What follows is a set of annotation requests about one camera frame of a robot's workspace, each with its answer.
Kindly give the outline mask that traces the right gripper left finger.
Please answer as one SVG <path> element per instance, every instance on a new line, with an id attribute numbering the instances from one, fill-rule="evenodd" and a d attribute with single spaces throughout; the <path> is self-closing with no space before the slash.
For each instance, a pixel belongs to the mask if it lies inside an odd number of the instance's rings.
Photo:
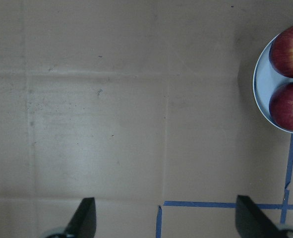
<path id="1" fill-rule="evenodd" d="M 83 198 L 63 234 L 66 238 L 93 238 L 96 227 L 95 198 Z"/>

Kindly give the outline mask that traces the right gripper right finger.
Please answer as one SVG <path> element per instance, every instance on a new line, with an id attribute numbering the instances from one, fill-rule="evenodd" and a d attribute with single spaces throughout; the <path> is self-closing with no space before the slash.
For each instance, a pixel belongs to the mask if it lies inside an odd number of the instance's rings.
<path id="1" fill-rule="evenodd" d="M 274 224 L 246 195 L 236 198 L 235 227 L 241 238 L 293 238 L 293 227 Z"/>

